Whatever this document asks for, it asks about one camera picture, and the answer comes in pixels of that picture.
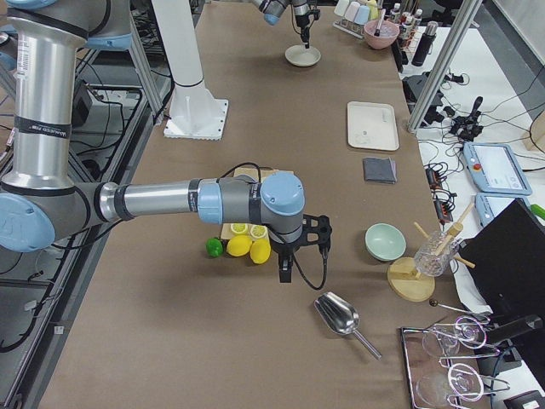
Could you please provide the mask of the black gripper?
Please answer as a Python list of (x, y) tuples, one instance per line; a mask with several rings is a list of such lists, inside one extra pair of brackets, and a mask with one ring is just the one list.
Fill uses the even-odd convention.
[(302, 225), (294, 235), (281, 234), (268, 228), (272, 249), (278, 254), (280, 283), (292, 281), (292, 257), (301, 248), (317, 246), (323, 259), (327, 259), (331, 246), (332, 227), (329, 217), (303, 215)]
[(295, 32), (301, 34), (301, 44), (305, 49), (310, 48), (310, 29), (313, 22), (318, 19), (319, 9), (310, 9), (301, 15), (292, 15), (292, 21), (296, 24)]

